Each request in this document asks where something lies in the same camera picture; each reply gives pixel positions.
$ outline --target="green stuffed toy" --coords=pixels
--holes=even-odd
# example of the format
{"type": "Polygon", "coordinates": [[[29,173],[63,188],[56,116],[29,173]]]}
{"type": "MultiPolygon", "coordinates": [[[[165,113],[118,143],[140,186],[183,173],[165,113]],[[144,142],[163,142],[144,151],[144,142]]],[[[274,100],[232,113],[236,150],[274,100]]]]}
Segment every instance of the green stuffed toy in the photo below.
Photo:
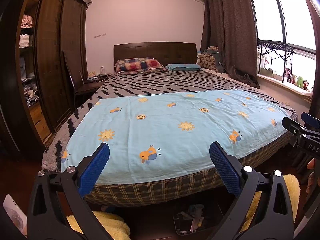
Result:
{"type": "Polygon", "coordinates": [[[303,88],[303,78],[302,77],[298,77],[296,86],[303,88]]]}

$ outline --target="finger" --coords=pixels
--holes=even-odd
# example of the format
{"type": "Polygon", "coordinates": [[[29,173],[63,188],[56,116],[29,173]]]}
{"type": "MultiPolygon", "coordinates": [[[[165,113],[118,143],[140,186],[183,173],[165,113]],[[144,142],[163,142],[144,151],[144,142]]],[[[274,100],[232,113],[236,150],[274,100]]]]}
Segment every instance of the finger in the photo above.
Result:
{"type": "Polygon", "coordinates": [[[308,169],[314,169],[314,168],[315,168],[315,161],[316,161],[316,159],[313,158],[313,159],[308,163],[307,168],[308,168],[308,169]]]}
{"type": "Polygon", "coordinates": [[[315,176],[315,172],[313,171],[308,178],[308,186],[313,184],[313,180],[314,180],[314,176],[315,176]]]}

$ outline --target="human hand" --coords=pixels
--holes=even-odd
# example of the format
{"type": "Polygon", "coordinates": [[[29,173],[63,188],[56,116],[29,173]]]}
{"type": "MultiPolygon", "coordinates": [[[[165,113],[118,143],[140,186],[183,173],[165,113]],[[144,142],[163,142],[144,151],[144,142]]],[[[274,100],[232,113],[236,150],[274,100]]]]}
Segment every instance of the human hand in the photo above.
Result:
{"type": "MultiPolygon", "coordinates": [[[[316,159],[313,158],[307,165],[307,168],[308,169],[314,169],[315,168],[315,163],[316,163],[316,159]]],[[[308,186],[307,186],[307,194],[310,193],[310,189],[313,185],[313,182],[314,182],[314,178],[315,178],[315,172],[312,172],[310,175],[309,175],[309,178],[308,178],[308,186]]]]}

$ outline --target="light blue sheet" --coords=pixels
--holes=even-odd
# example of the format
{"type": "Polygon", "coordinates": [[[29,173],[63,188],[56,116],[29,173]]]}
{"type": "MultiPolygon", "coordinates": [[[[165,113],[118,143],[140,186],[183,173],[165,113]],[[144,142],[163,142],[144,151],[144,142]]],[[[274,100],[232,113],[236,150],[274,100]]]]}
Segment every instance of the light blue sheet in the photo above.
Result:
{"type": "Polygon", "coordinates": [[[279,106],[235,89],[100,99],[71,137],[61,170],[104,141],[110,158],[97,184],[188,175],[213,167],[213,141],[239,159],[284,134],[285,116],[279,106]]]}

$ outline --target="wardrobe door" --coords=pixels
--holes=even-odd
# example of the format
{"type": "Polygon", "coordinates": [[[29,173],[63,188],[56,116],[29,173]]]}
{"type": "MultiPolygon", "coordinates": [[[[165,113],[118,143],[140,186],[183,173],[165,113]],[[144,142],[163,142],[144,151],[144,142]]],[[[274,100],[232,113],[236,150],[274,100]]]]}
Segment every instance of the wardrobe door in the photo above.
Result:
{"type": "Polygon", "coordinates": [[[83,0],[63,0],[61,28],[60,28],[60,57],[61,64],[65,65],[64,50],[72,50],[79,58],[81,64],[69,66],[71,73],[80,72],[82,79],[87,79],[87,67],[85,57],[84,28],[85,28],[86,4],[83,0]]]}
{"type": "Polygon", "coordinates": [[[66,74],[60,61],[63,0],[42,0],[36,34],[37,74],[45,114],[56,131],[70,114],[66,74]]]}

